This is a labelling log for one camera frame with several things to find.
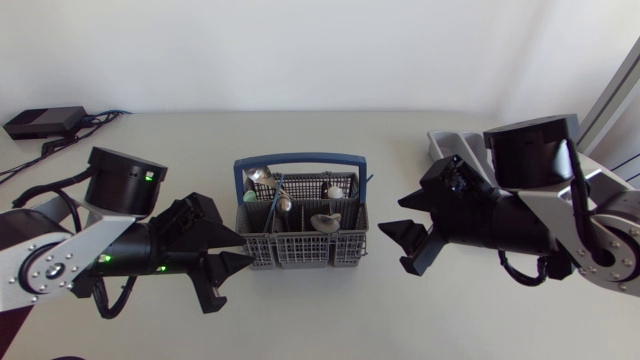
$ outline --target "utensil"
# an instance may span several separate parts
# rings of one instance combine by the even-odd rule
[[[330,181],[323,181],[322,185],[320,185],[320,199],[328,199],[329,198],[329,188],[331,187]]]
[[[329,199],[342,199],[344,197],[344,193],[339,187],[332,186],[327,190],[327,196]]]
[[[266,185],[270,188],[277,189],[278,184],[276,184],[276,179],[273,178],[273,174],[271,174],[271,170],[269,170],[268,166],[249,168],[244,170],[247,177],[258,184]],[[282,194],[287,194],[284,189],[280,189]]]
[[[331,215],[315,214],[311,216],[311,226],[317,231],[325,234],[334,233],[340,230],[340,220],[342,215],[335,213]]]
[[[291,227],[289,226],[289,213],[292,208],[293,201],[291,201],[289,195],[281,194],[278,202],[276,203],[276,212],[284,222],[284,228],[287,232],[291,232]]]
[[[244,202],[255,202],[258,201],[258,196],[256,195],[255,191],[248,190],[246,193],[244,193],[244,196],[242,196],[242,200]]]

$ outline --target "white wall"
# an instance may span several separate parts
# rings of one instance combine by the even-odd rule
[[[640,34],[628,1],[3,1],[0,122],[95,112],[586,114]]]

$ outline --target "blue basket handle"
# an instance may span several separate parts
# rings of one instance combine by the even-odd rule
[[[290,163],[328,163],[357,166],[358,180],[360,181],[360,203],[364,204],[367,198],[367,160],[363,156],[321,152],[261,155],[236,160],[235,164],[233,164],[233,174],[236,179],[238,204],[244,204],[244,200],[242,200],[242,192],[244,191],[242,170],[273,164]]]

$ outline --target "metal frame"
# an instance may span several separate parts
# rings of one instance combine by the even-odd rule
[[[590,155],[640,93],[640,38],[580,124],[578,150]]]
[[[89,210],[87,223],[81,232],[75,235],[48,233],[0,252],[0,311],[53,300],[71,290],[76,276],[136,221],[134,215],[114,213],[76,199],[73,201]],[[56,222],[69,215],[66,203],[59,197],[32,209]],[[27,270],[28,284],[35,293],[25,291],[18,281],[20,267],[34,251],[52,243],[59,244],[38,255]],[[63,266],[60,275],[48,278],[50,268],[60,264]]]
[[[602,168],[588,157],[581,155],[580,163],[585,178],[589,179],[591,183],[590,200],[593,202],[592,205],[600,205],[619,192],[633,190],[617,175]],[[579,266],[578,272],[585,279],[606,289],[640,296],[640,282],[633,277],[639,259],[628,243],[622,241],[609,230],[609,228],[616,228],[628,234],[640,234],[639,224],[611,215],[593,215],[591,217],[597,241],[602,248],[609,250],[616,260],[614,265],[602,267],[593,260],[589,250],[580,241],[578,231],[573,223],[567,223],[569,219],[573,219],[569,183],[520,190],[518,197],[542,220],[569,252]]]

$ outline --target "spoon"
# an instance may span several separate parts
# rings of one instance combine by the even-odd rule
[[[284,222],[284,228],[286,232],[291,232],[291,227],[289,226],[289,213],[291,212],[291,208],[293,208],[293,202],[291,198],[287,194],[281,194],[278,202],[276,203],[276,211],[282,221]]]
[[[311,226],[317,231],[325,234],[334,233],[340,230],[340,220],[342,215],[335,213],[331,215],[315,214],[311,216]]]
[[[266,185],[270,188],[277,189],[278,184],[276,183],[276,179],[273,178],[271,174],[271,170],[269,170],[268,166],[257,167],[257,168],[249,168],[245,169],[244,173],[247,174],[247,177],[258,184]],[[288,195],[284,189],[280,189],[282,194]]]

